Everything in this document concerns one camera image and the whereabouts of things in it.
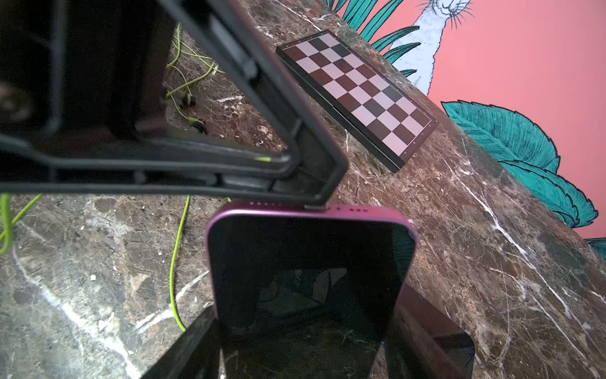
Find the green cable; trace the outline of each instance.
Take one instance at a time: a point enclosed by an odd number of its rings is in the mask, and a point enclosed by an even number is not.
[[[181,23],[177,24],[177,41],[177,55],[171,61],[171,63],[166,65],[166,68],[172,67],[175,63],[177,63],[177,61],[179,60],[179,55],[181,55]]]
[[[2,225],[4,226],[3,234],[6,235],[6,240],[4,241],[4,245],[2,249],[0,249],[0,254],[6,253],[8,247],[13,242],[13,226],[10,223],[10,193],[3,193],[0,198],[0,213],[2,213]]]
[[[185,87],[188,87],[191,84],[194,84],[195,82],[199,82],[200,80],[206,78],[208,76],[208,74],[210,74],[210,72],[213,70],[213,67],[215,66],[215,62],[213,62],[210,65],[210,68],[208,69],[208,71],[206,71],[206,73],[202,76],[197,77],[196,79],[192,79],[189,82],[186,82],[185,84],[181,84],[179,87],[175,88],[174,90],[172,90],[171,92],[168,92],[166,94],[166,98],[168,99],[169,97],[171,97],[172,95],[174,95],[178,90],[181,90]]]
[[[177,240],[175,242],[175,249],[173,250],[173,260],[170,262],[170,304],[173,306],[173,315],[175,316],[175,321],[179,324],[181,330],[185,332],[185,326],[181,322],[179,318],[179,313],[177,312],[177,305],[175,303],[175,293],[173,290],[173,272],[175,271],[175,258],[177,257],[177,250],[179,249],[179,240],[181,239],[181,232],[183,231],[183,224],[185,223],[185,216],[187,216],[187,209],[189,208],[190,195],[187,195],[187,200],[185,201],[185,208],[183,209],[183,216],[181,216],[181,223],[179,224],[179,230],[177,231]]]
[[[15,226],[15,224],[18,223],[23,218],[23,216],[25,216],[27,211],[34,204],[36,204],[36,202],[38,200],[40,200],[40,198],[42,196],[44,196],[44,194],[40,193],[39,195],[34,197],[29,203],[27,203],[27,205],[25,207],[23,207],[23,209],[21,209],[21,211],[15,216],[13,221],[10,221],[10,212],[9,212],[10,194],[9,193],[2,194],[2,198],[0,200],[0,206],[2,207],[2,210],[1,210],[2,211],[2,224],[3,224],[4,230],[2,231],[2,234],[0,234],[0,240],[2,240],[6,236],[6,241],[4,242],[4,246],[2,247],[2,250],[0,250],[0,254],[3,254],[4,252],[6,252],[6,250],[8,250],[11,243],[13,242],[13,227]]]
[[[177,110],[177,112],[178,112],[178,113],[179,113],[179,114],[180,114],[180,115],[181,115],[183,118],[185,118],[185,119],[186,119],[187,121],[189,121],[189,122],[196,122],[196,121],[200,121],[200,120],[198,120],[197,118],[185,116],[185,115],[183,114],[183,112],[181,112],[181,109],[179,109],[179,107],[177,106],[177,102],[175,101],[175,97],[174,97],[173,95],[170,95],[170,98],[173,100],[173,104],[175,105],[175,109]]]
[[[173,66],[173,68],[174,68],[175,70],[177,70],[177,71],[178,71],[178,72],[181,74],[181,76],[183,77],[183,81],[187,83],[187,78],[186,78],[186,77],[185,77],[185,75],[183,74],[183,71],[179,70],[179,67],[177,67],[177,66]],[[188,91],[188,92],[189,92],[189,94],[191,95],[191,89],[189,88],[189,86],[187,86],[187,91]]]
[[[200,59],[200,60],[201,60],[201,61],[202,61],[202,62],[203,62],[205,65],[208,65],[208,62],[204,61],[202,58],[208,58],[208,59],[212,59],[212,58],[211,58],[211,57],[209,57],[209,56],[202,56],[202,55],[198,55],[198,54],[196,54],[196,51],[195,51],[194,49],[192,49],[191,47],[189,47],[189,46],[188,46],[188,45],[187,45],[185,42],[183,42],[183,41],[181,41],[181,44],[182,44],[183,46],[185,46],[186,48],[188,48],[188,49],[189,49],[189,50],[190,50],[190,51],[193,53],[193,54],[189,54],[189,53],[183,52],[183,54],[187,54],[187,55],[191,55],[191,56],[198,57],[198,59]],[[221,71],[221,70],[219,70],[219,69],[216,69],[216,70],[217,70],[217,72],[220,72],[220,73],[223,73],[223,74],[225,73],[225,72],[223,72],[223,71]]]

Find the black phone screen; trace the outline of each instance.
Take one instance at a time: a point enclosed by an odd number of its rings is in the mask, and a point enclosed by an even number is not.
[[[414,250],[396,223],[223,218],[208,234],[219,322],[249,335],[329,318],[380,341]]]

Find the pink smartphone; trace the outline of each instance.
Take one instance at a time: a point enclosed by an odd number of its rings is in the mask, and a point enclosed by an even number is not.
[[[215,317],[233,337],[331,318],[380,341],[416,240],[391,208],[227,204],[205,232]]]

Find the teal leaf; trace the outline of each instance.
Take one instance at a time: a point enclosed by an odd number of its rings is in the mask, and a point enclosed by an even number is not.
[[[415,30],[419,30],[418,25],[408,26],[406,28],[401,28],[400,30],[396,30],[395,32],[389,33],[385,37],[374,42],[373,47],[375,48],[376,51],[380,52],[387,46],[391,45],[395,40],[402,38],[403,36],[407,35],[410,32],[413,32]]]
[[[521,113],[477,102],[443,102],[448,116],[498,161],[523,161],[558,172],[556,146]]]
[[[408,78],[410,75],[414,74],[416,72],[416,70],[402,70],[400,71],[400,73],[402,75],[404,75],[406,78]]]
[[[345,5],[345,3],[347,2],[347,0],[339,0],[337,1],[337,6],[335,7],[335,13],[340,11],[341,8],[343,8],[343,5]]]
[[[408,53],[410,50],[414,49],[420,44],[420,42],[414,42],[411,44],[401,45],[396,47],[395,49],[388,50],[385,54],[383,54],[383,56],[385,57],[385,59],[387,59],[389,63],[393,64],[402,55]]]
[[[345,21],[353,30],[358,30],[373,10],[377,0],[350,0],[343,15]]]
[[[585,241],[606,260],[606,238],[589,238]]]
[[[521,161],[501,164],[568,226],[587,226],[598,217],[598,211],[583,191],[558,174]]]
[[[404,0],[389,0],[380,11],[374,15],[371,20],[366,24],[362,33],[360,33],[360,37],[364,38],[366,42],[370,42],[372,37],[375,35],[378,28],[380,28],[385,20],[387,20],[393,11],[402,3]]]

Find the brown marble countertop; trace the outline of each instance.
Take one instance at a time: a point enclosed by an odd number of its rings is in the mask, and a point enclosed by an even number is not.
[[[241,4],[272,48],[331,30],[440,122],[394,175],[313,103],[350,161],[331,200],[412,220],[421,237],[408,282],[471,335],[474,377],[606,377],[604,261],[320,1]],[[224,75],[195,94],[193,114],[212,135],[284,148]],[[224,202],[197,196],[190,206],[176,280],[185,324],[212,301],[202,232]],[[184,196],[45,196],[0,257],[0,375],[135,378],[153,364],[181,333],[168,268],[183,205]]]

